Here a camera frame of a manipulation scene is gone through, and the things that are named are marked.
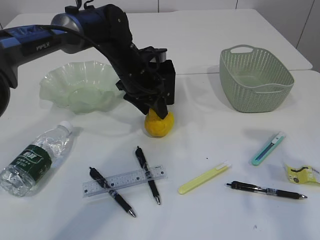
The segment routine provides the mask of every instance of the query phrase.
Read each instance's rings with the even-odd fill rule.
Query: pen
[[[108,185],[107,181],[104,177],[93,167],[90,167],[90,176],[97,181],[97,183],[104,189],[109,189],[110,186]],[[136,217],[135,212],[133,211],[132,207],[123,199],[123,197],[116,191],[110,190],[108,192],[111,197],[131,216],[134,218]]]
[[[307,199],[308,198],[306,195],[302,195],[297,192],[282,191],[274,188],[263,188],[260,186],[243,183],[239,181],[233,181],[232,183],[227,183],[226,185],[231,187],[232,189],[253,192],[253,193],[263,193],[267,195],[273,195],[273,196],[289,198],[289,199]]]
[[[152,178],[151,172],[148,169],[148,163],[147,163],[147,160],[145,158],[145,155],[144,155],[142,149],[139,146],[136,147],[135,155],[136,155],[136,158],[138,159],[138,161],[140,163],[141,168],[145,170],[146,178],[147,179]],[[159,195],[159,192],[158,192],[158,189],[157,189],[155,181],[154,180],[150,180],[150,181],[148,181],[148,184],[149,184],[149,187],[151,189],[152,195],[153,195],[156,203],[160,205],[161,204],[160,195]]]

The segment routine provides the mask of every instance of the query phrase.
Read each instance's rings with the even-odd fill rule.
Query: teal utility knife
[[[282,142],[286,137],[283,132],[279,132],[272,141],[263,148],[251,161],[252,165],[258,166],[263,160]]]

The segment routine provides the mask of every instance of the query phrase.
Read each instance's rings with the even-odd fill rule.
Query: ruler
[[[105,177],[110,188],[102,188],[95,180],[82,184],[83,197],[91,197],[98,194],[107,193],[110,190],[123,189],[139,184],[145,184],[150,180],[159,180],[167,177],[167,173],[162,165],[150,167],[151,177],[147,179],[144,169],[131,171],[115,176]]]

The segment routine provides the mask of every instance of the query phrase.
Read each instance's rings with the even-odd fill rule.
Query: green bottle label
[[[50,169],[52,164],[49,154],[39,146],[29,145],[12,161],[11,165],[26,171],[37,183]]]

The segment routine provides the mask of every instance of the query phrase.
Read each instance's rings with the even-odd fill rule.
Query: bottle cap
[[[72,124],[68,121],[62,121],[59,123],[59,125],[65,127],[68,130],[69,134],[71,134],[72,130],[74,129],[74,126],[72,126]]]

